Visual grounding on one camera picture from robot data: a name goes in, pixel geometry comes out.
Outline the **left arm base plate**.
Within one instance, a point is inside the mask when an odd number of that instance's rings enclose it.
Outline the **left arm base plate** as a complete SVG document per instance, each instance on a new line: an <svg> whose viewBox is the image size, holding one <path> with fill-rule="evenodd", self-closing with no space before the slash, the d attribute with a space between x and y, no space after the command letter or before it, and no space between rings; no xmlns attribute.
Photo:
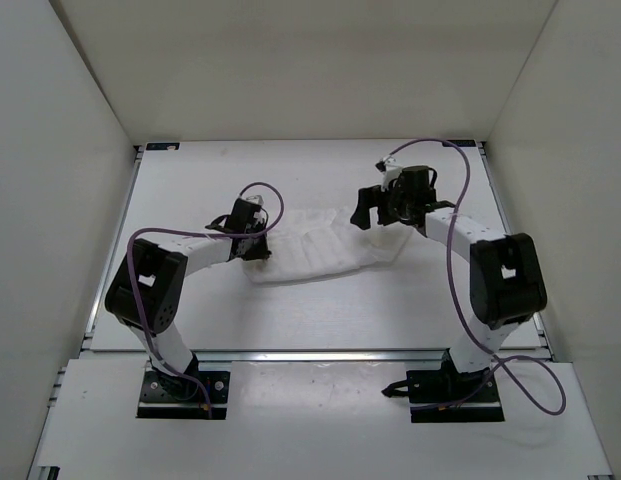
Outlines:
<svg viewBox="0 0 621 480"><path fill-rule="evenodd" d="M225 420L231 371L228 365L199 364L199 380L209 401L193 382L170 377L147 363L138 397L139 419Z"/></svg>

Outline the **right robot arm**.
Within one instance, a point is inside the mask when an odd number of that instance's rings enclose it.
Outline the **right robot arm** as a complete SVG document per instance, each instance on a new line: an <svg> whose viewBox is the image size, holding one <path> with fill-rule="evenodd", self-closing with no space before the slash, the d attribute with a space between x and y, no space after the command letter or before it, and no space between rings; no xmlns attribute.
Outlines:
<svg viewBox="0 0 621 480"><path fill-rule="evenodd" d="M431 167L403 167L386 159L376 169L382 183L358 191L350 223L370 229L374 209L378 225L412 227L469 265L472 316L465 321L465 336L447 352L451 367L438 376L442 395L461 400L473 390L474 377L489 369L504 340L547 304L534 241L527 234L491 229L460 214L456 204L439 201Z"/></svg>

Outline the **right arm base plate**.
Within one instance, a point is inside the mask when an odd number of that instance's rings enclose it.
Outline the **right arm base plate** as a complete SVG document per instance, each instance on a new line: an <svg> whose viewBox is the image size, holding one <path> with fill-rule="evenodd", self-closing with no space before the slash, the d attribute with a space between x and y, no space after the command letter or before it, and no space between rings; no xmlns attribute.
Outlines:
<svg viewBox="0 0 621 480"><path fill-rule="evenodd" d="M408 370L381 393L409 400L413 424L500 423L505 421L499 390L489 368L459 373L448 351L437 370Z"/></svg>

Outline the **white pleated skirt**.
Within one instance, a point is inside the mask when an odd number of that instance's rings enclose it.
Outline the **white pleated skirt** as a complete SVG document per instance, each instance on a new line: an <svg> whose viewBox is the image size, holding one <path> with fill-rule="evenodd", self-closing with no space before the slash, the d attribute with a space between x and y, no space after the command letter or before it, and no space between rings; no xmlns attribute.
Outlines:
<svg viewBox="0 0 621 480"><path fill-rule="evenodd" d="M392 263L411 236L402 225L361 230L347 207L287 211L267 234L271 256L243 264L256 284L300 283Z"/></svg>

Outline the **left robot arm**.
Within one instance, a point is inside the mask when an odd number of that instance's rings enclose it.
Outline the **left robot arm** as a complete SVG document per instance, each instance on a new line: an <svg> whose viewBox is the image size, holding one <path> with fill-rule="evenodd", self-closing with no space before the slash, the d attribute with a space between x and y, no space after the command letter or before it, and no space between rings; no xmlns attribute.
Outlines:
<svg viewBox="0 0 621 480"><path fill-rule="evenodd" d="M105 298L106 310L140 340L161 387L178 400L201 391L198 359L185 346L175 319L185 279L237 259L266 260L268 214L261 196L238 198L215 219L210 235L186 236L159 245L132 243Z"/></svg>

